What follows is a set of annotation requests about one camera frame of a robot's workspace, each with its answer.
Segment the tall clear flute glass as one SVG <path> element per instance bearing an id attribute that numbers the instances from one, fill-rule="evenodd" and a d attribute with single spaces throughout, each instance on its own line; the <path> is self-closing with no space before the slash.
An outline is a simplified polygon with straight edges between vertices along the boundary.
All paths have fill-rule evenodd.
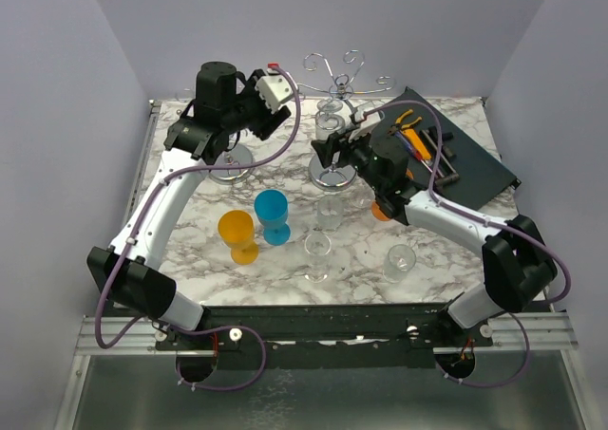
<path id="1" fill-rule="evenodd" d="M 373 190 L 364 184 L 357 184 L 352 187 L 349 194 L 349 203 L 357 209 L 369 209 L 374 202 L 375 196 Z"/>

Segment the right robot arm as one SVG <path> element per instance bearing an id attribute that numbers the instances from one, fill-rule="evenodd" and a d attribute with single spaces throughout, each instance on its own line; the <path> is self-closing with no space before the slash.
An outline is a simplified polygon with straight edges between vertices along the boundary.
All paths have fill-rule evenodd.
<path id="1" fill-rule="evenodd" d="M 482 214 L 423 189 L 408 178 L 410 154 L 401 139 L 351 140 L 347 133 L 332 133 L 313 140 L 312 147 L 325 166 L 353 167 L 386 217 L 436 233 L 481 258 L 482 283 L 448 303 L 437 323 L 444 344 L 458 346 L 481 321 L 522 311 L 556 277 L 555 261 L 530 218 Z"/>

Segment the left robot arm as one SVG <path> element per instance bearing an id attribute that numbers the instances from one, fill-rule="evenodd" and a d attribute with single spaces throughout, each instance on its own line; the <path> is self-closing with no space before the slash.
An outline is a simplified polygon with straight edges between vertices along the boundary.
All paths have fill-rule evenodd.
<path id="1" fill-rule="evenodd" d="M 102 335 L 106 302 L 116 302 L 178 329 L 191 349 L 204 347 L 211 335 L 202 320 L 203 306 L 186 297 L 174 279 L 160 273 L 162 256 L 182 211 L 199 185 L 222 170 L 219 156 L 231 136 L 248 129 L 267 140 L 290 116 L 299 118 L 298 88 L 277 63 L 244 77 L 234 65 L 207 62 L 200 67 L 195 97 L 168 128 L 155 175 L 135 212 L 104 249 L 93 248 L 86 264 L 100 290 L 94 333 L 98 344 L 110 348 Z"/>

